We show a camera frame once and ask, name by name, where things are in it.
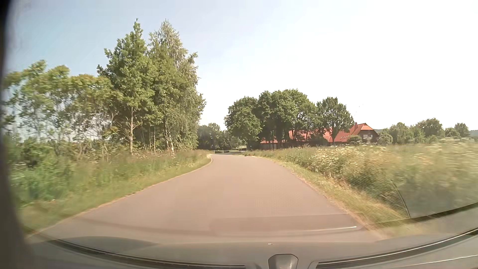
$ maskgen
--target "road edge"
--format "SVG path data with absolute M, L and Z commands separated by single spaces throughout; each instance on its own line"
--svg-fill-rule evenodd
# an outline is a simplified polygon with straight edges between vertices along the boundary
M 152 187 L 154 187 L 154 186 L 156 186 L 156 185 L 158 185 L 158 184 L 161 184 L 161 183 L 170 181 L 170 180 L 172 180 L 172 179 L 181 177 L 181 176 L 183 176 L 183 175 L 187 175 L 187 174 L 192 173 L 192 172 L 196 172 L 196 171 L 198 171 L 199 169 L 202 169 L 202 168 L 204 168 L 204 167 L 210 165 L 210 164 L 213 162 L 213 159 L 211 158 L 211 155 L 212 155 L 212 154 L 207 154 L 207 155 L 206 155 L 206 158 L 209 158 L 210 161 L 209 161 L 208 163 L 206 163 L 205 165 L 199 167 L 199 168 L 196 168 L 196 169 L 194 169 L 194 170 L 192 170 L 192 171 L 189 171 L 189 172 L 187 172 L 187 173 L 184 173 L 184 174 L 181 174 L 181 175 L 172 177 L 172 178 L 170 178 L 170 179 L 167 179 L 167 180 L 158 182 L 158 183 L 156 183 L 156 184 L 153 184 L 153 185 L 151 185 L 151 186 L 148 186 L 148 187 L 146 187 L 146 188 L 144 188 L 144 189 L 142 189 L 142 190 L 140 190 L 140 191 L 137 191 L 137 192 L 135 192 L 135 193 L 132 193 L 132 194 L 129 194 L 129 195 L 125 195 L 125 196 L 121 196 L 121 197 L 116 198 L 116 199 L 114 199 L 114 200 L 112 200 L 112 201 L 103 203 L 103 204 L 101 204 L 101 205 L 99 205 L 99 206 L 97 206 L 97 207 L 90 208 L 90 209 L 88 209 L 88 210 L 85 210 L 85 211 L 82 211 L 82 212 L 80 212 L 80 213 L 77 213 L 77 214 L 75 214 L 75 215 L 73 215 L 73 216 L 69 216 L 69 217 L 67 217 L 67 218 L 65 218 L 65 219 L 60 220 L 59 222 L 57 222 L 57 223 L 55 223 L 55 224 L 53 224 L 53 225 L 50 225 L 50 226 L 48 226 L 48 227 L 41 228 L 41 229 L 38 229 L 38 230 L 34 230 L 34 232 L 32 232 L 32 233 L 30 233 L 30 234 L 27 234 L 24 238 L 25 238 L 25 239 L 28 239 L 28 238 L 30 238 L 30 237 L 32 237 L 32 236 L 34 236 L 34 235 L 40 234 L 40 233 L 42 233 L 42 232 L 44 232 L 44 231 L 46 231 L 46 230 L 48 230 L 48 229 L 50 229 L 50 228 L 55 227 L 55 226 L 57 226 L 58 224 L 60 224 L 60 223 L 62 223 L 62 222 L 64 222 L 64 221 L 67 221 L 67 220 L 70 220 L 70 219 L 79 217 L 79 216 L 81 216 L 81 215 L 84 215 L 84 214 L 86 214 L 86 213 L 89 213 L 89 212 L 91 212 L 91 211 L 93 211 L 93 210 L 96 210 L 96 209 L 98 209 L 98 208 L 101 208 L 101 207 L 103 207 L 103 206 L 110 205 L 110 204 L 112 204 L 112 203 L 115 203 L 115 202 L 118 202 L 118 201 L 120 201 L 120 200 L 126 199 L 126 198 L 128 198 L 128 197 L 130 197 L 130 196 L 133 196 L 133 195 L 139 193 L 139 192 L 142 192 L 142 191 L 144 191 L 144 190 L 147 190 L 147 189 L 149 189 L 149 188 L 152 188 Z
M 357 221 L 360 225 L 362 225 L 364 227 L 364 229 L 366 229 L 367 231 L 373 233 L 374 235 L 376 235 L 379 239 L 386 239 L 387 236 L 378 232 L 377 230 L 373 230 L 373 229 L 369 229 L 369 225 L 362 219 L 360 218 L 355 212 L 351 212 L 347 206 L 345 206 L 343 203 L 339 202 L 339 201 L 336 201 L 335 199 L 331 198 L 329 195 L 326 195 L 324 191 L 322 191 L 320 188 L 318 188 L 317 186 L 314 186 L 312 183 L 310 183 L 309 181 L 307 181 L 305 178 L 303 178 L 302 176 L 298 175 L 297 173 L 295 173 L 294 171 L 292 171 L 290 168 L 288 168 L 286 165 L 284 165 L 285 162 L 283 161 L 279 161 L 279 160 L 276 160 L 276 159 L 272 159 L 272 158 L 267 158 L 267 157 L 262 157 L 262 156 L 246 156 L 246 157 L 255 157 L 255 158 L 264 158 L 264 159 L 267 159 L 267 160 L 271 160 L 273 161 L 274 163 L 286 168 L 287 170 L 289 170 L 290 173 L 292 173 L 293 175 L 295 175 L 300 181 L 302 181 L 303 183 L 305 183 L 307 186 L 309 186 L 309 188 L 311 188 L 312 190 L 314 190 L 315 192 L 317 193 L 320 193 L 322 194 L 328 201 L 331 202 L 331 204 L 333 204 L 334 206 L 336 206 L 337 208 L 339 208 L 340 210 L 343 210 L 345 211 L 346 213 L 348 213 L 355 221 Z

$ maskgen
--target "curved road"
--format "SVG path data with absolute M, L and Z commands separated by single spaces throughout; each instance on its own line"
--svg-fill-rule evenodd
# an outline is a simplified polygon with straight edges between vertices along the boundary
M 212 155 L 191 173 L 43 231 L 155 243 L 251 240 L 373 241 L 350 215 L 271 160 Z

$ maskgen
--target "farmhouse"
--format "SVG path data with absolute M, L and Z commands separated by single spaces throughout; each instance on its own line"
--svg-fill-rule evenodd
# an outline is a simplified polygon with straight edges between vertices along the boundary
M 335 144 L 336 145 L 348 144 L 348 140 L 350 139 L 352 135 L 358 135 L 362 137 L 365 143 L 376 142 L 379 137 L 377 132 L 372 127 L 368 126 L 368 124 L 355 123 L 355 125 L 353 125 L 347 133 L 341 131 L 337 134 L 337 136 L 335 137 Z M 282 147 L 302 146 L 304 144 L 310 144 L 311 146 L 317 145 L 317 144 L 319 145 L 333 144 L 332 136 L 330 135 L 328 131 L 325 132 L 324 139 L 320 143 L 318 143 L 317 141 L 311 141 L 313 137 L 314 137 L 314 132 L 300 132 L 297 139 L 293 141 L 292 131 L 289 131 L 289 138 L 290 138 L 289 142 L 287 142 L 286 140 L 283 140 Z M 277 149 L 277 148 L 280 148 L 280 146 L 279 146 L 279 142 L 276 139 L 274 139 L 273 141 L 266 141 L 265 139 L 262 139 L 259 148 L 260 149 Z
M 372 127 L 368 126 L 368 124 L 355 123 L 355 125 L 352 126 L 347 133 L 343 131 L 338 132 L 337 136 L 335 137 L 335 144 L 347 144 L 352 135 L 358 135 L 362 137 L 364 142 L 377 142 L 377 139 L 379 138 L 378 133 Z M 332 145 L 332 136 L 329 132 L 325 133 L 324 138 L 327 140 L 329 145 Z

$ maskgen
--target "roof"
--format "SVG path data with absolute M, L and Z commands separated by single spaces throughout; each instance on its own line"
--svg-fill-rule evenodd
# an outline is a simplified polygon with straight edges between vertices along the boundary
M 361 124 L 357 124 L 355 123 L 354 126 L 352 126 L 350 129 L 349 129 L 349 132 L 346 133 L 346 132 L 343 132 L 343 131 L 340 131 L 338 132 L 337 136 L 335 137 L 335 142 L 347 142 L 348 139 L 350 138 L 350 136 L 352 135 L 358 135 L 360 131 L 362 130 L 373 130 L 372 127 L 370 127 L 368 124 L 366 123 L 361 123 Z M 300 133 L 302 135 L 302 140 L 300 141 L 307 141 L 306 137 L 309 138 L 311 134 L 313 134 L 314 132 L 309 132 L 309 133 Z M 292 139 L 292 131 L 289 131 L 289 137 L 290 139 Z M 324 138 L 329 142 L 329 143 L 332 143 L 332 136 L 330 135 L 330 132 L 329 131 L 326 131 L 325 134 L 324 134 Z M 264 139 L 262 139 L 261 141 L 261 144 L 269 144 L 269 141 L 265 141 Z
M 347 133 L 344 131 L 338 132 L 337 136 L 335 137 L 335 142 L 347 142 L 352 135 L 358 135 L 362 130 L 373 130 L 373 128 L 368 126 L 366 123 L 355 123 L 355 125 L 352 126 Z M 329 143 L 332 143 L 332 136 L 330 135 L 329 131 L 326 131 L 324 138 Z
M 310 138 L 310 135 L 314 134 L 314 132 L 308 132 L 308 133 L 303 133 L 303 132 L 299 132 L 298 135 L 301 135 L 302 136 L 302 139 L 298 139 L 298 141 L 307 141 L 308 138 Z M 292 139 L 293 135 L 292 135 L 292 130 L 289 131 L 289 139 Z M 269 141 L 265 141 L 264 138 L 262 139 L 261 141 L 261 144 L 269 144 Z

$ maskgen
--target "windshield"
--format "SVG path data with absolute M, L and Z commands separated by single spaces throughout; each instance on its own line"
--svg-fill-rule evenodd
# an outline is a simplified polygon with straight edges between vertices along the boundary
M 25 238 L 121 252 L 478 228 L 477 12 L 14 1 L 1 135 Z

